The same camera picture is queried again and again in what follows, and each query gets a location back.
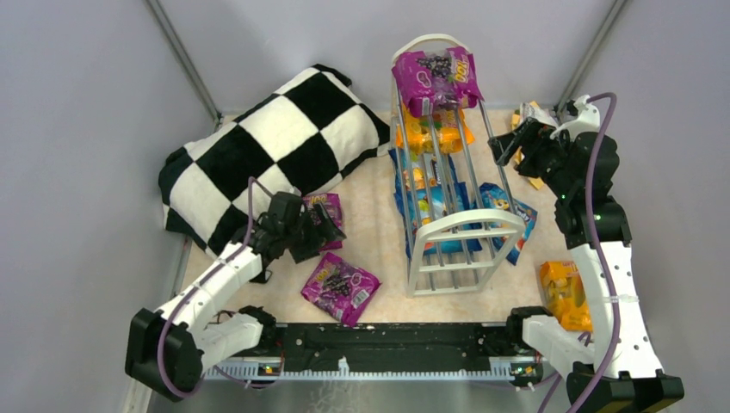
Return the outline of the orange candy bag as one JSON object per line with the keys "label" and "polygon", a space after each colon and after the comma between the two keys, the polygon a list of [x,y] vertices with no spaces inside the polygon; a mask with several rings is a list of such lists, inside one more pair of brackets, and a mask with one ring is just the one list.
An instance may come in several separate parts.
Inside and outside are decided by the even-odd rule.
{"label": "orange candy bag", "polygon": [[540,266],[545,307],[569,331],[592,332],[591,315],[578,271],[572,261],[549,261]]}
{"label": "orange candy bag", "polygon": [[[416,118],[402,105],[407,141],[410,150],[415,154],[434,153],[430,126],[426,116]],[[463,143],[474,142],[474,136],[465,123],[465,115],[458,109],[459,121],[456,121],[453,110],[439,110],[433,114],[433,124],[439,151],[445,154],[462,151]]]}

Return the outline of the aluminium corner post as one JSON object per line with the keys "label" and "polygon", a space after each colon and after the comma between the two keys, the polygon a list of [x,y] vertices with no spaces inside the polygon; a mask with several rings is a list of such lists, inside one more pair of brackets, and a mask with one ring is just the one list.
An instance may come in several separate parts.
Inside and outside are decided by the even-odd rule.
{"label": "aluminium corner post", "polygon": [[170,19],[163,3],[159,0],[144,0],[143,3],[151,12],[153,20],[160,29],[164,40],[174,55],[177,63],[180,65],[189,85],[195,92],[207,114],[213,122],[218,125],[222,114],[214,103],[208,87],[203,81],[193,59],[190,57],[185,45],[183,44],[183,40],[177,33],[173,21]]}
{"label": "aluminium corner post", "polygon": [[554,113],[557,115],[559,120],[561,120],[563,115],[566,113],[568,101],[575,96],[578,87],[584,81],[584,78],[593,65],[595,58],[602,51],[603,46],[610,37],[617,21],[621,18],[624,11],[631,3],[632,1],[630,0],[615,0],[611,3],[607,14],[598,26],[598,29],[591,38],[591,42],[573,70],[566,87],[560,95],[560,99],[554,105]]}

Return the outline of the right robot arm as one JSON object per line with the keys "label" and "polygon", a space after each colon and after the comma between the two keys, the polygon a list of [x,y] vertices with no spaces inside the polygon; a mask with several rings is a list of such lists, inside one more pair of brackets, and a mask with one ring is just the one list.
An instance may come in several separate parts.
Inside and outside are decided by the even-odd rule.
{"label": "right robot arm", "polygon": [[547,359],[570,411],[659,412],[684,398],[684,385],[666,373],[642,316],[628,218],[610,192],[620,158],[606,131],[617,98],[605,92],[603,99],[605,111],[597,96],[581,96],[559,126],[531,117],[488,141],[497,165],[521,153],[517,173],[542,180],[555,195],[555,221],[577,266],[592,331],[583,339],[538,307],[515,309],[508,326]]}

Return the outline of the purple grape candy bag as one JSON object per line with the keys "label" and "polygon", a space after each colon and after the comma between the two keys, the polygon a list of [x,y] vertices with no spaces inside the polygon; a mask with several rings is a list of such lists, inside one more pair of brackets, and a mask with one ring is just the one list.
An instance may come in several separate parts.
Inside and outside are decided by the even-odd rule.
{"label": "purple grape candy bag", "polygon": [[463,46],[403,52],[392,68],[403,105],[414,117],[473,108],[483,100],[473,54]]}
{"label": "purple grape candy bag", "polygon": [[326,252],[300,293],[339,323],[352,327],[358,323],[380,285],[380,280],[367,270]]}
{"label": "purple grape candy bag", "polygon": [[303,197],[315,229],[324,239],[320,252],[337,250],[346,238],[343,228],[343,209],[338,194],[310,194]]}

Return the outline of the white patterned snack bag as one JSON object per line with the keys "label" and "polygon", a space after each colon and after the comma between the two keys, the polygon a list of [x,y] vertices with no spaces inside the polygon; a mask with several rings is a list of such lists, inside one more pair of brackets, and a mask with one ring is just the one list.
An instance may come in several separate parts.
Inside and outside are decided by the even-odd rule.
{"label": "white patterned snack bag", "polygon": [[516,129],[527,119],[536,119],[542,124],[549,125],[552,128],[559,126],[556,119],[550,114],[550,112],[542,108],[536,101],[522,102],[516,112],[512,116],[511,127]]}

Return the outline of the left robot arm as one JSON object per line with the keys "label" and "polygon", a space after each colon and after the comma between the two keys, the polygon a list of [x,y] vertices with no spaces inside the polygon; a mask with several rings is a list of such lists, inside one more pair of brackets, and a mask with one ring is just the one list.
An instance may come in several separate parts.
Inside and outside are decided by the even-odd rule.
{"label": "left robot arm", "polygon": [[244,350],[270,350],[276,319],[262,307],[247,305],[219,324],[213,318],[242,287],[265,281],[267,267],[284,253],[303,262],[345,238],[322,203],[308,206],[288,192],[271,195],[268,210],[235,232],[190,286],[156,310],[142,308],[133,316],[127,376],[177,402],[192,396],[204,373],[220,362]]}

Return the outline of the left aluminium corner post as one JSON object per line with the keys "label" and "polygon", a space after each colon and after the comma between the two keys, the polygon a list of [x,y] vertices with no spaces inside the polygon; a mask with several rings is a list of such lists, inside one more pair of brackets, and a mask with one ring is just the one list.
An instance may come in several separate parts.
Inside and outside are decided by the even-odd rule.
{"label": "left aluminium corner post", "polygon": [[213,122],[218,125],[222,114],[214,103],[208,87],[203,81],[193,59],[190,57],[185,45],[183,44],[183,40],[177,33],[173,21],[170,19],[163,3],[159,0],[144,0],[143,3],[151,12],[153,20],[160,29],[164,40],[174,55],[177,63],[180,65],[189,85],[195,92],[207,114]]}

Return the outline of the black white checkered pillow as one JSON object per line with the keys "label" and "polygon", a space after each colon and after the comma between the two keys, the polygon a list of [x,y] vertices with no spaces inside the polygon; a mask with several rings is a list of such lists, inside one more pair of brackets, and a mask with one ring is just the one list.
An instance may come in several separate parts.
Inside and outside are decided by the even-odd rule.
{"label": "black white checkered pillow", "polygon": [[173,151],[158,174],[164,229],[216,257],[269,208],[250,178],[273,193],[325,193],[385,155],[390,127],[351,84],[334,68],[312,65],[208,137]]}

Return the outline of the right aluminium corner post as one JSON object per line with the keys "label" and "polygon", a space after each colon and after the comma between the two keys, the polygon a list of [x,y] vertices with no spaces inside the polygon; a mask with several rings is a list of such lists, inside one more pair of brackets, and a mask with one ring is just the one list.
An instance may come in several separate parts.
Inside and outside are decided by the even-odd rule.
{"label": "right aluminium corner post", "polygon": [[584,78],[593,65],[595,58],[602,51],[603,46],[610,37],[617,21],[621,18],[624,11],[631,3],[632,1],[630,0],[615,0],[611,3],[607,14],[598,26],[598,29],[591,38],[591,42],[573,70],[566,87],[560,95],[560,99],[554,105],[554,113],[557,115],[559,120],[561,120],[563,115],[566,113],[568,101],[575,96],[578,87],[584,81]]}

